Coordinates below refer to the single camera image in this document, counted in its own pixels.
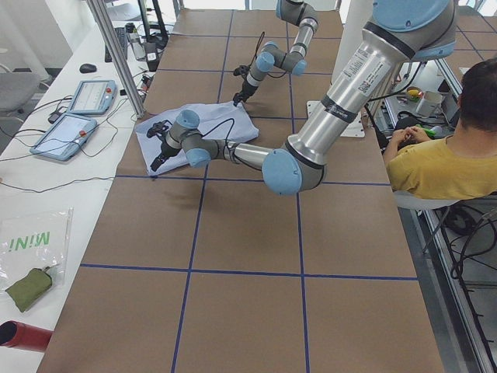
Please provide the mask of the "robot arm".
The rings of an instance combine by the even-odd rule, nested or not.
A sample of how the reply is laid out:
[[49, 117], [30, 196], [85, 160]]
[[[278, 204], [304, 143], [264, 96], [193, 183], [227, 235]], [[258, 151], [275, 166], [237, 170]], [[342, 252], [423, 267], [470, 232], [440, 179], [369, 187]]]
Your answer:
[[240, 65], [233, 75], [243, 78], [242, 89], [234, 94], [233, 104], [246, 102], [260, 87], [265, 77], [278, 68], [291, 75], [302, 75], [307, 67], [305, 61], [313, 36], [318, 31], [318, 14], [304, 1], [278, 1], [276, 16], [286, 23], [298, 27], [297, 35], [288, 51], [279, 49], [276, 43], [258, 42], [254, 57], [248, 65]]
[[258, 169], [268, 188], [279, 195], [313, 189], [325, 177], [328, 150], [378, 86], [401, 63], [450, 55], [456, 23], [454, 1], [375, 1], [362, 29], [361, 44], [304, 126], [280, 148], [235, 143], [227, 138], [207, 139], [199, 131], [198, 115], [184, 110], [172, 125], [148, 131], [148, 137], [161, 142], [151, 170], [183, 153], [192, 167], [223, 159]]

